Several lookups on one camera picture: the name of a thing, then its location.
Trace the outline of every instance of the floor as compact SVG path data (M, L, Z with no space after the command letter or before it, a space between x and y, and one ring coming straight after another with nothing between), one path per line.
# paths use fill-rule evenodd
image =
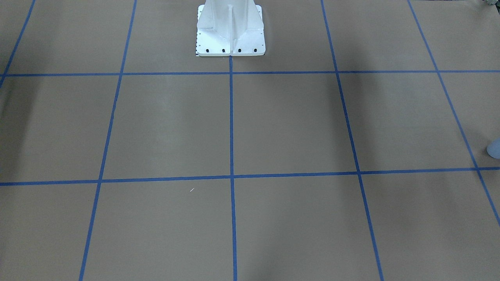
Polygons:
M0 3L1 281L500 280L497 10L256 2Z

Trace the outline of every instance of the white metal base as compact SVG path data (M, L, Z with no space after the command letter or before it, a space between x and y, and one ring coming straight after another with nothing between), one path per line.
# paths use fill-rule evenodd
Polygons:
M197 56L262 56L265 52L262 7L253 0L207 0L198 7Z

